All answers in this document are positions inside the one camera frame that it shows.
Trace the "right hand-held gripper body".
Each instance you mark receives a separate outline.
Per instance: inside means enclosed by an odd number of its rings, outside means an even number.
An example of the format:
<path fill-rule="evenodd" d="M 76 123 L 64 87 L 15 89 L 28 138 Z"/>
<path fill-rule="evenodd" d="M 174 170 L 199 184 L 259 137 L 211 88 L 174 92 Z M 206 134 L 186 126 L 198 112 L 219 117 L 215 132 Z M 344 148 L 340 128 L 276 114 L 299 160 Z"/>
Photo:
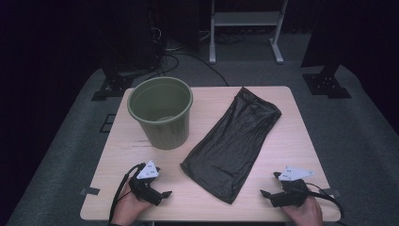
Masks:
<path fill-rule="evenodd" d="M 269 199 L 272 205 L 274 207 L 301 206 L 310 192 L 304 178 L 313 176 L 313 174 L 314 172 L 310 169 L 287 166 L 278 179 L 281 183 L 282 192 L 272 194 Z"/>

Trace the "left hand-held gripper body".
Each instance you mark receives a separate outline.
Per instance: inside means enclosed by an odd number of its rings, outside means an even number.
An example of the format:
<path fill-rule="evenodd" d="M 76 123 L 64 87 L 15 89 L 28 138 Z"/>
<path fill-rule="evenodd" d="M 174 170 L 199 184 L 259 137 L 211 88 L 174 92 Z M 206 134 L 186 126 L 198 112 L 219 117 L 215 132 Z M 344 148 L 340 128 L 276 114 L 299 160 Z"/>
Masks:
<path fill-rule="evenodd" d="M 129 181 L 131 191 L 139 200 L 144 200 L 153 205 L 158 205 L 162 198 L 161 193 L 151 187 L 151 183 L 158 177 L 159 172 L 152 160 L 139 164 L 135 174 Z"/>

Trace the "green plastic trash bin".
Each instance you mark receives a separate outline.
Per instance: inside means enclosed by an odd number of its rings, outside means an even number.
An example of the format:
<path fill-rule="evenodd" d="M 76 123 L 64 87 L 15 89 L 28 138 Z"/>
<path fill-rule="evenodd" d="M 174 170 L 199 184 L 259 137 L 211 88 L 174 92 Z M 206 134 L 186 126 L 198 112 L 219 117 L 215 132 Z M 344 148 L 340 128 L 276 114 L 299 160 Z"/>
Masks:
<path fill-rule="evenodd" d="M 135 87 L 129 94 L 127 108 L 153 147 L 172 150 L 188 139 L 193 101 L 193 92 L 184 81 L 158 77 Z"/>

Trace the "black plastic garbage bag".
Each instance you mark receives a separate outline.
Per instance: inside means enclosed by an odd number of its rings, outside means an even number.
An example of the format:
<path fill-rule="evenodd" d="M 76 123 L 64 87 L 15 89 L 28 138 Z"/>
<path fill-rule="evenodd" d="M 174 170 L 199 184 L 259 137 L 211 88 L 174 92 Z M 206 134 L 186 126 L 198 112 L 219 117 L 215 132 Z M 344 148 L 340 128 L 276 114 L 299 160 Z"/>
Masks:
<path fill-rule="evenodd" d="M 183 172 L 219 200 L 237 198 L 281 111 L 242 88 L 210 132 L 181 163 Z"/>

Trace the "person's right hand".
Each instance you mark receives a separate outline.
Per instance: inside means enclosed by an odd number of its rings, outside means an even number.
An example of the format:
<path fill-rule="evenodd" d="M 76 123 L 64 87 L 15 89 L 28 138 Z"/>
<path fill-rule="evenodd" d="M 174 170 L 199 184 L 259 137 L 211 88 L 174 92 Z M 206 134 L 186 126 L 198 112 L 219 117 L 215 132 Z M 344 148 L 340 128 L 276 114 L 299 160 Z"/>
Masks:
<path fill-rule="evenodd" d="M 308 197 L 300 207 L 283 206 L 281 210 L 296 226 L 323 226 L 323 213 L 314 197 Z"/>

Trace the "person's left hand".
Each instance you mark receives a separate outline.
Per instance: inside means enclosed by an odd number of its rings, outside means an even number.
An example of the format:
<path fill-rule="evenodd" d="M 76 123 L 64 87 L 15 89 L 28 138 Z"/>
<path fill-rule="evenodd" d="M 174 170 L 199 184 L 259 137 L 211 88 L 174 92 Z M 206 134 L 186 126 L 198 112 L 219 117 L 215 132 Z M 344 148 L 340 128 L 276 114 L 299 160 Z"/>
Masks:
<path fill-rule="evenodd" d="M 131 192 L 130 187 L 125 185 L 120 193 L 110 223 L 117 226 L 131 226 L 136 219 L 151 206 L 151 203 L 139 200 L 136 195 Z"/>

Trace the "black stand base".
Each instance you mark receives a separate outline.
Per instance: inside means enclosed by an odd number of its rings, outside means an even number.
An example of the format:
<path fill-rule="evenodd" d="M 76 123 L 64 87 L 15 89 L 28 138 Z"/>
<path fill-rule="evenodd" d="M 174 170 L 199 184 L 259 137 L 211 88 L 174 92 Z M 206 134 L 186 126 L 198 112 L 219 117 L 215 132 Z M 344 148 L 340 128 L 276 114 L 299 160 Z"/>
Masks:
<path fill-rule="evenodd" d="M 302 75 L 312 95 L 326 95 L 329 99 L 350 99 L 351 95 L 335 78 L 340 64 L 330 62 L 319 73 Z"/>
<path fill-rule="evenodd" d="M 132 86 L 133 79 L 122 76 L 112 64 L 104 62 L 102 70 L 105 75 L 100 88 L 94 92 L 92 101 L 105 101 L 108 97 L 122 97 L 125 90 Z"/>

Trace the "white metal stand frame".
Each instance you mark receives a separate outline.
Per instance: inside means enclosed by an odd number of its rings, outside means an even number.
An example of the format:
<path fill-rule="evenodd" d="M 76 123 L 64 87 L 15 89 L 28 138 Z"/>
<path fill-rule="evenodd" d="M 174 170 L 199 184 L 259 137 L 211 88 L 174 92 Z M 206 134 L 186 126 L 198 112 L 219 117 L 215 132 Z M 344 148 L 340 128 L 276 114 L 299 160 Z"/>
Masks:
<path fill-rule="evenodd" d="M 218 12 L 215 10 L 215 0 L 211 0 L 209 62 L 216 63 L 215 29 L 227 26 L 274 26 L 274 37 L 269 39 L 271 49 L 278 64 L 284 62 L 278 46 L 279 34 L 282 28 L 288 0 L 282 0 L 279 11 L 260 12 Z"/>

